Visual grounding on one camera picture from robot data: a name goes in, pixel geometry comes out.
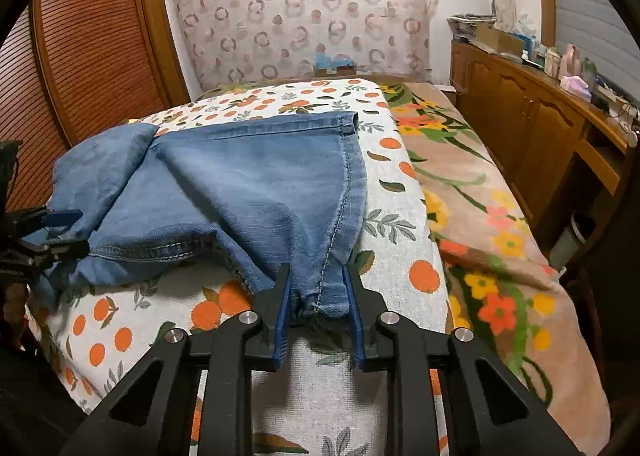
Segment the person's left hand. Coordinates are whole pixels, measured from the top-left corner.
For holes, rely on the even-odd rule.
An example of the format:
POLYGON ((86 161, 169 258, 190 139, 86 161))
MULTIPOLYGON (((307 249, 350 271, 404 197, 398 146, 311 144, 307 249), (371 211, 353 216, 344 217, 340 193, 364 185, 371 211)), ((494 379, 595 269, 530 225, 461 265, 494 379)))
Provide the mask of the person's left hand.
POLYGON ((18 324, 23 320, 28 298, 28 288, 23 283, 11 283, 4 288, 2 300, 3 320, 18 324))

